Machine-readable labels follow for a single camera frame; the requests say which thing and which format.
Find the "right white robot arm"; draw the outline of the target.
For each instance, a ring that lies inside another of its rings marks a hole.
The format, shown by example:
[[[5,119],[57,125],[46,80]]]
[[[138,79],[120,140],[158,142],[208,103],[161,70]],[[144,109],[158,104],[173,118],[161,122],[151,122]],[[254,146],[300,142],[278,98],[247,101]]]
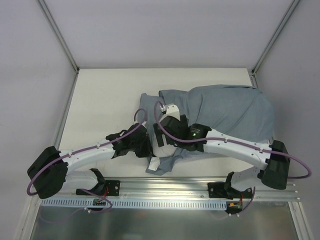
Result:
[[[271,145],[241,141],[202,124],[188,125],[185,115],[179,118],[164,116],[153,128],[153,154],[159,158],[168,157],[180,148],[188,152],[223,155],[251,165],[246,170],[230,172],[224,183],[210,187],[216,198],[240,198],[245,191],[260,185],[275,190],[287,187],[290,158],[281,141]]]

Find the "white pillow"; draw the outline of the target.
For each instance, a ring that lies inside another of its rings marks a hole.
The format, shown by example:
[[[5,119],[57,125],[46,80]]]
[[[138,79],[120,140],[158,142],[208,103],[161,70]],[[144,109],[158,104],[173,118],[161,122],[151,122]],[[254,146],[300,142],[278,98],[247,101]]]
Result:
[[[164,145],[159,147],[157,144],[153,146],[153,156],[150,159],[148,169],[156,171],[161,165],[163,158],[172,157],[177,147],[173,145]]]

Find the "blue beige striped pillowcase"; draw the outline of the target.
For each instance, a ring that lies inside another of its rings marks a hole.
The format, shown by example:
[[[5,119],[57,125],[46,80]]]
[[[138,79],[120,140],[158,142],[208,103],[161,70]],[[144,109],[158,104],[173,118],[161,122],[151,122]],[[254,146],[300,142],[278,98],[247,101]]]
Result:
[[[189,91],[165,89],[158,96],[141,94],[139,108],[147,112],[147,132],[154,136],[157,101],[175,104],[188,124],[201,124],[242,140],[265,143],[273,135],[275,110],[257,88],[242,85],[198,86]]]

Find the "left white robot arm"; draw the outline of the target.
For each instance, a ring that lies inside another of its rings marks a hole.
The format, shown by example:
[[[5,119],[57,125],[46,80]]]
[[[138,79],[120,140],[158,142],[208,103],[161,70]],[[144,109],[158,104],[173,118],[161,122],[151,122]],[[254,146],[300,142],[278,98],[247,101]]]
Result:
[[[152,156],[150,136],[144,125],[135,123],[128,130],[110,134],[93,146],[58,150],[45,148],[28,168],[30,183],[26,192],[47,199],[63,191],[76,195],[102,196],[110,190],[103,174],[96,168],[81,168],[99,161],[111,160],[133,152],[137,158]]]

